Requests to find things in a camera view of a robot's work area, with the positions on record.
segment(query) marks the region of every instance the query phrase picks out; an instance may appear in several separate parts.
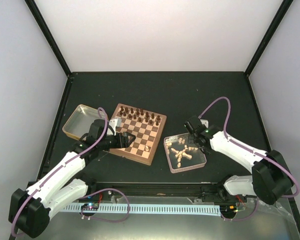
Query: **white wall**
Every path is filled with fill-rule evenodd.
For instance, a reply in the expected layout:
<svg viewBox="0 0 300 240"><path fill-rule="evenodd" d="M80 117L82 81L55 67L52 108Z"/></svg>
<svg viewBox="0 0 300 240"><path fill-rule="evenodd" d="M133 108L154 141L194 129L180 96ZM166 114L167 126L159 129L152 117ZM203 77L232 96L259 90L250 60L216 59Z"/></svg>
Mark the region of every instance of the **white wall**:
<svg viewBox="0 0 300 240"><path fill-rule="evenodd" d="M36 0L72 71L244 71L282 0Z"/></svg>
<svg viewBox="0 0 300 240"><path fill-rule="evenodd" d="M0 239L11 194L35 180L66 76L23 0L0 0Z"/></svg>
<svg viewBox="0 0 300 240"><path fill-rule="evenodd" d="M300 182L300 0L291 5L251 81L272 148ZM300 210L300 195L296 201Z"/></svg>

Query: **black metal frame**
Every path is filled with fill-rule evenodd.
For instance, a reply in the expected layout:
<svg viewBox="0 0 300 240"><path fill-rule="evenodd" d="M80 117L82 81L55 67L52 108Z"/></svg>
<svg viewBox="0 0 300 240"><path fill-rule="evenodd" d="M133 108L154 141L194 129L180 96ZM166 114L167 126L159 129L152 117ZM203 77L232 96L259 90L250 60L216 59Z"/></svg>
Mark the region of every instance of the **black metal frame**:
<svg viewBox="0 0 300 240"><path fill-rule="evenodd" d="M39 179L47 173L48 168L49 168L49 158L52 154L56 134L57 134L57 132L60 128L60 121L61 121L61 118L63 116L64 108L65 108L66 102L67 102L68 97L69 97L69 92L70 92L72 82L73 82L73 77L72 77L73 73L69 69L64 57L62 56L62 53L61 53L59 47L57 46L57 44L56 44L56 42L55 42L55 40L52 36L52 33L50 32L46 22L44 21L43 16L41 15L41 13L40 13L40 11L39 11L36 3L35 3L35 0L25 0L25 2L28 5L29 9L31 10L36 22L38 23L38 25L39 25L41 31L43 32L46 40L48 41L50 47L52 48L55 56L57 57L60 65L62 66L65 74L68 76L68 80L67 80L67 83L66 83L63 95L62 95L62 99L61 99L61 102L60 102L60 105L59 105L59 108L58 108L58 111L57 111L57 114L56 114L56 118L55 118L55 121L54 121L54 124L53 124L53 127L52 127L52 131L51 131L51 134L50 134L50 137L49 137L49 141L48 141L48 144L47 144L44 156L43 156L42 164L41 164L41 167L40 167L40 170L39 170L39 174L38 174L38 177L37 177ZM267 144L267 150L268 151L271 150L271 146L270 146L270 143L268 141L267 134L266 134L266 131L265 131L265 128L264 128L264 125L263 125L263 122L262 122L262 118L261 118L261 115L260 115L260 112L259 112L259 108L258 108L256 100L255 100L255 96L254 96L254 93L253 93L253 90L252 90L252 87L251 87L249 76L252 73L253 69L255 68L257 62L261 58L266 46L270 42L272 36L274 35L276 29L280 25L282 19L284 18L285 14L288 11L289 7L291 6L292 2L293 2L293 0L283 0L280 8L278 9L275 17L272 20L268 30L266 31L260 45L258 46L254 56L252 57L247 69L245 70L246 81L247 81L247 83L250 87L251 96L253 97L254 106L255 106L255 109L257 111L258 118L262 123L263 134L264 134L264 136L266 136L266 144ZM299 230L299 233L300 233L300 213L299 213L299 210L297 208L297 205L295 203L294 198L290 198L289 201L290 201L290 205L291 205L291 208L292 208L292 211L293 211L293 214L294 214L294 218L295 218L295 221L297 223L297 227L298 227L298 230Z"/></svg>

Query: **chessboard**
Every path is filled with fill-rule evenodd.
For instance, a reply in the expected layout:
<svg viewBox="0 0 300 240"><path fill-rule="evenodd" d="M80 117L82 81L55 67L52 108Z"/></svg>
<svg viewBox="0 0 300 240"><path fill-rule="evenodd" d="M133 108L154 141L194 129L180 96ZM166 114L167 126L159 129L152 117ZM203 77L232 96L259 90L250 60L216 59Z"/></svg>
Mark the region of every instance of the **chessboard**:
<svg viewBox="0 0 300 240"><path fill-rule="evenodd" d="M110 153L124 158L151 165L154 153L166 122L166 116L152 111L118 104L113 118L121 118L118 133L129 132L136 136L135 141L127 148L110 149Z"/></svg>

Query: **black tabletop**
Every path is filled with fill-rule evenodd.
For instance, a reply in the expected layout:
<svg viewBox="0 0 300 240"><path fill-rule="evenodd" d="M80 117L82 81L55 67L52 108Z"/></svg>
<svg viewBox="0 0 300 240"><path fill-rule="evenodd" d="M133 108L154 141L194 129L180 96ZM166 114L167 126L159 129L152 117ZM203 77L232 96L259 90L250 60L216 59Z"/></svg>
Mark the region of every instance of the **black tabletop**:
<svg viewBox="0 0 300 240"><path fill-rule="evenodd" d="M101 153L99 161L94 160L84 169L99 182L201 183L218 182L229 174L248 175L249 172L241 165L217 152L207 156L203 168L174 174L170 172L163 138L187 132L184 121L199 115L221 96L228 97L232 104L228 133L265 150L266 138L248 79L241 72L75 73L50 158L50 169L75 142L62 132L62 126L79 104L103 107L108 116L112 116L118 103L122 103L164 114L167 121L151 166ZM226 113L227 103L218 102L203 119L223 127Z"/></svg>

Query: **white backdrop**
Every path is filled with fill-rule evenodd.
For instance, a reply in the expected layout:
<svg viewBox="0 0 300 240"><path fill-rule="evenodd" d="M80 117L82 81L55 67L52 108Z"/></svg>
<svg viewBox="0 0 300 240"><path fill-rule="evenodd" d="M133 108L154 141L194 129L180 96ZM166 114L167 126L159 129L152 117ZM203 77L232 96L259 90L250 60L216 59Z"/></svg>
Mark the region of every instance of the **white backdrop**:
<svg viewBox="0 0 300 240"><path fill-rule="evenodd" d="M244 71L282 0L36 0L71 71Z"/></svg>

